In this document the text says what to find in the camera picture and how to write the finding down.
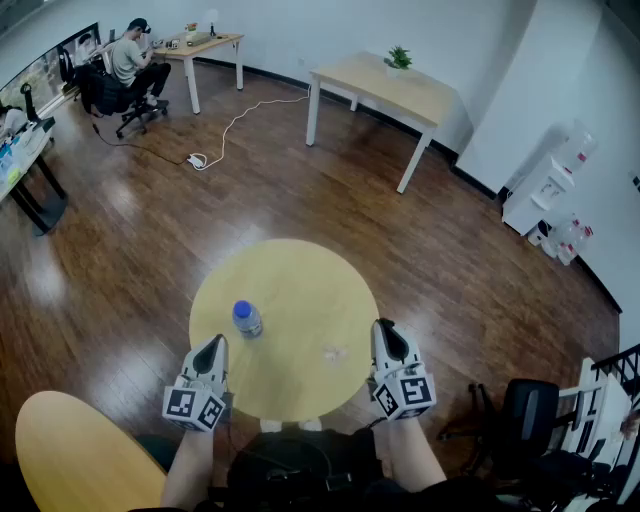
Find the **large round wooden table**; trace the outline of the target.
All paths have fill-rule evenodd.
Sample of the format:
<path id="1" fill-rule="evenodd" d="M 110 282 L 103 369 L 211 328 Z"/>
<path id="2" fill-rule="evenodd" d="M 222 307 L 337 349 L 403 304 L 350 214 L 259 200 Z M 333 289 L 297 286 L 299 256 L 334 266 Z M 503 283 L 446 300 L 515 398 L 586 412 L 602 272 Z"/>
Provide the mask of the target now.
<path id="1" fill-rule="evenodd" d="M 129 512 L 157 508 L 166 479 L 129 434 L 85 402 L 57 391 L 29 397 L 15 447 L 40 512 Z"/>

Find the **square wooden table white legs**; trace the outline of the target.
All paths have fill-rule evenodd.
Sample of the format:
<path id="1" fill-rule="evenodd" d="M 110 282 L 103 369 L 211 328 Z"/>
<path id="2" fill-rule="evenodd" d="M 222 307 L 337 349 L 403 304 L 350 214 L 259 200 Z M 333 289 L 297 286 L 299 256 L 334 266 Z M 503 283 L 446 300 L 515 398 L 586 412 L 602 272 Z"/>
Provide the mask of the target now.
<path id="1" fill-rule="evenodd" d="M 316 68 L 311 71 L 309 92 L 305 140 L 309 147 L 315 142 L 323 84 L 350 92 L 353 95 L 352 107 L 356 107 L 358 99 L 363 97 L 420 125 L 419 141 L 396 188 L 399 194 L 404 193 L 436 129 L 449 115 L 455 90 L 413 69 L 392 72 L 382 57 L 369 52 L 359 52 L 337 63 Z"/>

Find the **clear water jug red label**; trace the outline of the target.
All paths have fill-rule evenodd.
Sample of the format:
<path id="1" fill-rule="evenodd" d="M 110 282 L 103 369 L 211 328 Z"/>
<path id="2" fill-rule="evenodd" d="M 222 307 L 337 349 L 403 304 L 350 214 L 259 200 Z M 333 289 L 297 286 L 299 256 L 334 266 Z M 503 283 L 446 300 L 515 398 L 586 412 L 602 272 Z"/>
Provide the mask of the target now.
<path id="1" fill-rule="evenodd" d="M 541 242 L 543 252 L 551 259 L 558 259 L 563 265 L 569 266 L 576 253 L 564 243 L 558 243 L 551 237 L 545 237 Z"/>
<path id="2" fill-rule="evenodd" d="M 562 228 L 560 245 L 571 254 L 577 255 L 583 250 L 587 242 L 593 237 L 593 229 L 573 216 Z"/>

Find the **green potted plant white pot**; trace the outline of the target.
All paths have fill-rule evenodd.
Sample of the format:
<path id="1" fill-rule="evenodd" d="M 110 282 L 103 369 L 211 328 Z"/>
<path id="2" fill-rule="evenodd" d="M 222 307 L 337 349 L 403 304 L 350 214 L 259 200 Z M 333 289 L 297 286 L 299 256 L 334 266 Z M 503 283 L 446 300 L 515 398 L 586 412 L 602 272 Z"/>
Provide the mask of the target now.
<path id="1" fill-rule="evenodd" d="M 386 65 L 387 75 L 392 78 L 409 70 L 412 64 L 409 51 L 399 45 L 392 47 L 383 61 Z"/>

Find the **person's left forearm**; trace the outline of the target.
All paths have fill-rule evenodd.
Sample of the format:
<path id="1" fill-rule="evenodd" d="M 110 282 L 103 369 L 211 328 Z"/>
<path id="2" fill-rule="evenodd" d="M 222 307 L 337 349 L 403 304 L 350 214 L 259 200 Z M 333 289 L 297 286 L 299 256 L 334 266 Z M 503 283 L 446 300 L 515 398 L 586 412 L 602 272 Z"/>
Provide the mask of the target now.
<path id="1" fill-rule="evenodd" d="M 208 499 L 213 477 L 213 432 L 187 431 L 167 474 L 160 505 L 194 512 Z"/>

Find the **person's black clothing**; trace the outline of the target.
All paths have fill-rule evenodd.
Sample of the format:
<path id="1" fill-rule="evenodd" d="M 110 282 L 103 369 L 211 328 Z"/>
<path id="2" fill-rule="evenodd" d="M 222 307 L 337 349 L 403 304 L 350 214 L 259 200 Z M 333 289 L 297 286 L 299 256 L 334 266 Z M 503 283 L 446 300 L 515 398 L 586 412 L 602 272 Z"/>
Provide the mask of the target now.
<path id="1" fill-rule="evenodd" d="M 370 427 L 352 434 L 296 427 L 256 435 L 236 453 L 225 486 L 212 477 L 194 512 L 505 512 L 505 505 L 475 477 L 405 490 L 385 475 Z"/>

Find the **black swivel office chair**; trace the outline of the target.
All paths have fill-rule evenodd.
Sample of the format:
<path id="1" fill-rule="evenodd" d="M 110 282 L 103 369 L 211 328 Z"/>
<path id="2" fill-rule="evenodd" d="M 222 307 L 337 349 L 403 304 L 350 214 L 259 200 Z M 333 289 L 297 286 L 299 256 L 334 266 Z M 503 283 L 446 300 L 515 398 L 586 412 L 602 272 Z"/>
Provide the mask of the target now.
<path id="1" fill-rule="evenodd" d="M 169 102 L 159 99 L 156 106 L 147 103 L 147 92 L 140 88 L 127 88 L 116 78 L 99 70 L 92 64 L 76 69 L 76 84 L 85 111 L 92 116 L 113 116 L 120 114 L 122 124 L 116 129 L 116 136 L 122 140 L 123 130 L 134 120 L 140 123 L 142 133 L 146 133 L 146 121 L 153 119 L 157 112 L 168 114 Z"/>

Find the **long wooden desk white legs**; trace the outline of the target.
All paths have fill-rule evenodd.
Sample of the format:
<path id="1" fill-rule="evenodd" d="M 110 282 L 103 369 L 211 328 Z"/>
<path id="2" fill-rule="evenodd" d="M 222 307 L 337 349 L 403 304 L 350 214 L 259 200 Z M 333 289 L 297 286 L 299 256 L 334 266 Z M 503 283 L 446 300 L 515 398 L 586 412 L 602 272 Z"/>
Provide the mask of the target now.
<path id="1" fill-rule="evenodd" d="M 183 63 L 184 74 L 188 84 L 189 97 L 191 101 L 192 111 L 195 115 L 201 112 L 198 89 L 194 68 L 194 61 L 202 54 L 209 50 L 213 50 L 218 47 L 224 47 L 231 45 L 235 54 L 235 70 L 236 70 L 236 89 L 242 91 L 244 88 L 244 76 L 243 76 L 243 61 L 240 43 L 243 38 L 242 34 L 217 34 L 216 37 L 211 37 L 211 40 L 205 44 L 198 46 L 188 46 L 185 41 L 185 34 L 175 35 L 172 39 L 180 40 L 180 47 L 175 50 L 167 49 L 166 45 L 154 51 L 154 55 L 158 58 L 169 60 L 179 60 Z"/>

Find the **white water dispenser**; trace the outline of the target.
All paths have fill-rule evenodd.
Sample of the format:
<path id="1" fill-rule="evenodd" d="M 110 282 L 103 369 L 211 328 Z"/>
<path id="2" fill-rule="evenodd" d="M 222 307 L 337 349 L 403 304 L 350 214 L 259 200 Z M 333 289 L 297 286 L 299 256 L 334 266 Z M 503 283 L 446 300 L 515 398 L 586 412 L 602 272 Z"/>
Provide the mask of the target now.
<path id="1" fill-rule="evenodd" d="M 546 155 L 506 199 L 502 221 L 525 236 L 574 189 L 572 174 L 552 155 Z"/>

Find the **black metal frame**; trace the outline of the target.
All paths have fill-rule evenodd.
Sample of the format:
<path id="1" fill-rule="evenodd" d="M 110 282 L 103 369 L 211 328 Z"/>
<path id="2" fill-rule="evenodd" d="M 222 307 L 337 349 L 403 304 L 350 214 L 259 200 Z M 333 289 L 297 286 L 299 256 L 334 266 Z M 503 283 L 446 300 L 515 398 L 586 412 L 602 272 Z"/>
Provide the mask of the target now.
<path id="1" fill-rule="evenodd" d="M 594 363 L 591 369 L 596 372 L 596 378 L 613 376 L 630 397 L 632 405 L 640 404 L 640 343 Z"/>

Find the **slim black chair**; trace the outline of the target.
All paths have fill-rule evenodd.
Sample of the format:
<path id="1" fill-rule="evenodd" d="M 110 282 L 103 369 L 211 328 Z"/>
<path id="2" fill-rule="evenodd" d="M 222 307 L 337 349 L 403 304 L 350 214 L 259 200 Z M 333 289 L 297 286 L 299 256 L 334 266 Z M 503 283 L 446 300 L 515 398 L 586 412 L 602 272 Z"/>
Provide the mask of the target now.
<path id="1" fill-rule="evenodd" d="M 26 108 L 26 117 L 30 122 L 39 123 L 41 118 L 37 114 L 33 94 L 32 94 L 32 86 L 25 82 L 20 87 L 20 92 L 24 96 L 25 108 Z"/>

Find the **clear plastic water bottle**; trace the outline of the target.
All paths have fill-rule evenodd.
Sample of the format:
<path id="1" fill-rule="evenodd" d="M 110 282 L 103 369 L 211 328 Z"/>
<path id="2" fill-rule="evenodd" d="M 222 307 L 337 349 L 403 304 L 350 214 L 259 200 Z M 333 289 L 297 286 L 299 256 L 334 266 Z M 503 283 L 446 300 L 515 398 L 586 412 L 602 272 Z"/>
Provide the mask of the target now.
<path id="1" fill-rule="evenodd" d="M 257 308 L 246 300 L 236 301 L 232 310 L 233 323 L 244 338 L 255 339 L 262 333 L 262 320 Z"/>

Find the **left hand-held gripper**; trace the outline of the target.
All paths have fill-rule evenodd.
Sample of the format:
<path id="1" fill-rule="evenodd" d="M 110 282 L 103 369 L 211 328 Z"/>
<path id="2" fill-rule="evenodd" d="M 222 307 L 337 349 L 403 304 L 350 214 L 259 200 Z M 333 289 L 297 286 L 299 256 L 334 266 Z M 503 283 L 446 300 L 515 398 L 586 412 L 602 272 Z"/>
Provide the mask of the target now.
<path id="1" fill-rule="evenodd" d="M 231 410 L 228 356 L 223 334 L 193 348 L 174 385 L 165 388 L 162 417 L 182 429 L 198 432 L 213 432 L 220 421 L 227 421 Z"/>

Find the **large clear water jug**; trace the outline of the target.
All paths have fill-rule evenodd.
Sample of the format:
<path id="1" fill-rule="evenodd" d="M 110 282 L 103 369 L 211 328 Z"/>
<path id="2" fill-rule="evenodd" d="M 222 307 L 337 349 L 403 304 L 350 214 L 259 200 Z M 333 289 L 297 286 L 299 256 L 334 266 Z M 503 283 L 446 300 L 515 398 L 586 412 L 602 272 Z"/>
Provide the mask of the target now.
<path id="1" fill-rule="evenodd" d="M 597 148 L 597 140 L 586 125 L 575 119 L 565 142 L 557 149 L 556 160 L 571 174 L 578 172 Z"/>

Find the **round light wooden table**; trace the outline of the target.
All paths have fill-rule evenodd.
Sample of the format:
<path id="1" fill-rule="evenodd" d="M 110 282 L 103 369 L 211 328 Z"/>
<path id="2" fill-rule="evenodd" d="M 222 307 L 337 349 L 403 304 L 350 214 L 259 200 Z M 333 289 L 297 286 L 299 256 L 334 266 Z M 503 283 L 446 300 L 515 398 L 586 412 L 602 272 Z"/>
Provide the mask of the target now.
<path id="1" fill-rule="evenodd" d="M 236 301 L 252 303 L 262 333 L 244 338 L 233 323 Z M 338 254 L 306 241 L 260 242 L 227 259 L 200 286 L 190 314 L 190 343 L 223 334 L 235 409 L 257 419 L 299 422 L 348 402 L 371 367 L 372 292 Z M 327 346 L 348 350 L 340 367 Z"/>

